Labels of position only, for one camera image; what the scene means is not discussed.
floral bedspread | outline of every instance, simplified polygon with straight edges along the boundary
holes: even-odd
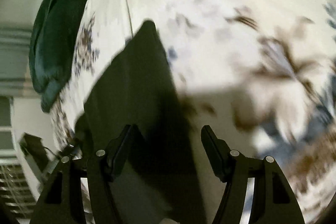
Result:
[[[88,0],[72,77],[51,116],[63,147],[97,79],[155,22],[192,144],[208,223],[224,185],[200,140],[209,124],[246,156],[273,155],[313,223],[336,191],[335,0]],[[248,222],[250,184],[241,224]]]

dark green pillow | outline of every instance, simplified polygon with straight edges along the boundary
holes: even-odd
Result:
[[[33,87],[49,112],[71,76],[77,32],[87,0],[43,0],[31,36],[29,65]]]

brown leaf print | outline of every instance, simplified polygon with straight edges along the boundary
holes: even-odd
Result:
[[[185,96],[181,98],[180,105],[181,105],[182,112],[185,117],[193,117],[197,115],[197,110],[195,106],[193,105],[190,97]]]
[[[238,129],[251,129],[270,117],[276,120],[280,135],[285,141],[295,143],[305,133],[305,128],[320,102],[322,85],[334,73],[333,63],[327,56],[316,56],[296,62],[290,43],[294,37],[305,33],[302,26],[312,21],[298,18],[289,32],[276,28],[276,37],[261,36],[261,67],[250,71],[244,82],[245,99],[235,99],[232,106]],[[243,106],[251,101],[250,106]]]
[[[299,151],[284,173],[298,193],[306,193],[308,183],[315,185],[336,161],[336,123],[318,140]]]
[[[90,21],[82,26],[82,31],[77,38],[75,52],[73,55],[73,69],[75,76],[78,77],[82,69],[94,73],[93,64],[99,57],[99,49],[92,48],[92,28],[95,24],[95,15],[93,14]]]
[[[177,26],[182,28],[182,30],[191,37],[199,37],[204,31],[204,27],[192,23],[191,20],[183,14],[176,14],[175,20]]]
[[[250,8],[244,6],[241,9],[235,8],[235,11],[237,13],[237,16],[233,18],[226,18],[227,22],[240,22],[256,31],[258,30],[256,21],[249,17],[249,15],[251,14]]]
[[[179,76],[181,82],[182,82],[184,85],[186,85],[186,84],[187,84],[187,80],[185,79],[184,75],[181,74],[181,73],[179,73],[178,76]]]
[[[51,122],[53,126],[53,132],[55,134],[56,140],[61,148],[67,145],[67,140],[71,138],[71,129],[68,124],[68,118],[62,107],[61,94],[56,99],[53,107],[50,110]]]
[[[202,103],[201,104],[201,109],[202,109],[202,111],[204,111],[206,113],[209,113],[211,116],[217,117],[216,110],[209,103]]]

metal pin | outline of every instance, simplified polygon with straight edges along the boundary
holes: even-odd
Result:
[[[269,162],[269,163],[272,163],[272,162],[274,162],[274,158],[271,157],[271,156],[267,156],[266,161]]]
[[[65,156],[61,159],[62,163],[67,163],[70,160],[70,158],[68,156]]]
[[[230,155],[233,156],[233,157],[238,157],[239,156],[239,151],[237,151],[237,150],[231,150],[230,151]]]
[[[102,156],[104,156],[105,155],[105,150],[98,150],[97,152],[96,152],[96,156],[98,156],[98,157],[102,157]]]

